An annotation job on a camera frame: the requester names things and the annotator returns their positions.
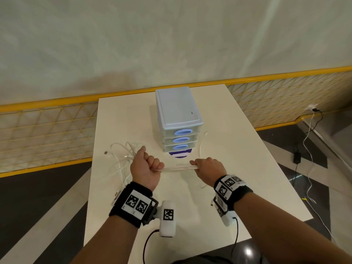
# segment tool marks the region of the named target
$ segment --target white table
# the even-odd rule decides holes
[[[111,166],[113,156],[104,155],[114,142],[137,142],[166,166],[188,164],[189,160],[212,157],[221,161],[229,174],[245,180],[255,193],[300,220],[312,218],[266,146],[224,84],[191,88],[203,118],[202,134],[190,156],[174,158],[161,149],[155,93],[141,93],[99,99],[93,164],[88,199],[85,244],[98,231],[111,210],[114,194],[121,185]],[[126,155],[120,147],[115,154]],[[154,234],[147,246],[147,263],[171,263],[234,243],[236,226],[225,227],[214,207],[214,190],[205,187],[194,171],[163,172],[153,197],[159,202],[173,200],[177,206],[174,238]],[[159,228],[156,219],[142,226],[134,242],[129,263],[142,263],[147,236]],[[239,221],[238,241],[250,235]]]

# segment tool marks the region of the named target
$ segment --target power outlet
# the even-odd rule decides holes
[[[315,109],[317,106],[317,104],[310,104],[309,106],[307,106],[306,110],[313,111],[313,109]]]

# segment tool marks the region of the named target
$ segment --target white wall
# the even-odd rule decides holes
[[[352,65],[352,0],[0,0],[0,105]]]

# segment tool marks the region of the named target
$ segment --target forearm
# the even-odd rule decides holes
[[[138,229],[119,216],[111,216],[71,264],[128,262]]]
[[[254,193],[234,210],[270,263],[352,263],[350,257],[310,226]]]

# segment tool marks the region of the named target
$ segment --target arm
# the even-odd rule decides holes
[[[215,159],[190,163],[198,166],[198,177],[211,187],[227,174]],[[233,208],[270,263],[352,263],[350,255],[310,226],[252,192]]]
[[[137,152],[131,164],[132,180],[154,190],[159,183],[164,163],[145,152]],[[119,216],[109,217],[93,238],[82,248],[71,264],[128,262],[138,229]]]

